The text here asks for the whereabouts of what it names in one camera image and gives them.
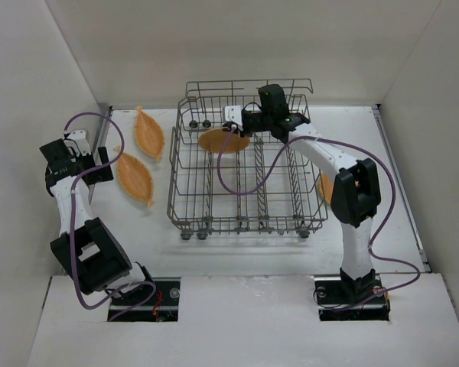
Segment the round orange woven plate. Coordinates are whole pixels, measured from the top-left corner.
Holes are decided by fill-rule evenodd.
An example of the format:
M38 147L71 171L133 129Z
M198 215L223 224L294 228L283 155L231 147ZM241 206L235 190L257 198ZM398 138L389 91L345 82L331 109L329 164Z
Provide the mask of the round orange woven plate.
M325 174L321 174L318 190L325 203L330 205L333 194L334 182Z
M239 134L224 131L221 128L211 129L204 132L198 138L199 146L210 153L233 154L246 149L250 144L250 138L240 137Z

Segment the leaf-shaped orange woven plate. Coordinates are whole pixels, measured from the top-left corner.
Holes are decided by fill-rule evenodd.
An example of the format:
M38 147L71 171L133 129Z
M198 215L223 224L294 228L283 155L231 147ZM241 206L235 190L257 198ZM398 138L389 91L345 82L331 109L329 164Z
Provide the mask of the leaf-shaped orange woven plate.
M138 147L149 157L160 161L164 150L164 132L158 122L137 106L135 120L135 140Z

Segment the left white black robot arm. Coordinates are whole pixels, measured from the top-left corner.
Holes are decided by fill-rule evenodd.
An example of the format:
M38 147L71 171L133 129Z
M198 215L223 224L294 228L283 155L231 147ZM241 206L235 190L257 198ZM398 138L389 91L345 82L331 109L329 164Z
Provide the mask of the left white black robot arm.
M129 277L129 257L90 206L90 187L114 179L106 148L98 149L99 166L86 139L73 134L41 146L40 151L47 161L47 192L57 201L60 214L59 236L50 248L80 292L114 291L123 282L126 287L117 297L150 290L153 280L146 268L143 279Z

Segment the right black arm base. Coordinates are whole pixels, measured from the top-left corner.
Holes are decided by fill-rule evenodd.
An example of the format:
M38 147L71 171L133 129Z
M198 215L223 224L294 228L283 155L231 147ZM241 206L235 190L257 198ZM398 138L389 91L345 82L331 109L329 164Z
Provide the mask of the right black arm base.
M358 296L347 293L340 276L316 277L313 298L318 307L319 320L389 321L389 298L384 294L379 295L383 289L379 275Z

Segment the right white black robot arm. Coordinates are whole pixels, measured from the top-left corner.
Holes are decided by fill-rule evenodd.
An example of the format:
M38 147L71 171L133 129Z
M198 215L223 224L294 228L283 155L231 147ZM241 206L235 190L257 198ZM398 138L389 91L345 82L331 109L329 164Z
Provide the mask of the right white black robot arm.
M224 129L240 137L269 132L285 148L305 156L333 180L330 208L342 228L343 298L348 304L366 299L376 278L369 242L373 217L381 202L375 162L355 158L343 151L341 143L324 138L306 115L290 110L280 85L263 86L258 93L260 104L256 112L242 106L224 107Z

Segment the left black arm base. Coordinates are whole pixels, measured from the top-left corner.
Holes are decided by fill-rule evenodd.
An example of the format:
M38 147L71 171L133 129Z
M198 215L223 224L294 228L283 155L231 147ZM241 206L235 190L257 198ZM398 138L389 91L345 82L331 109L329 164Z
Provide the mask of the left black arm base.
M114 297L109 305L109 322L177 322L181 299L180 278L156 278L156 291L148 285Z

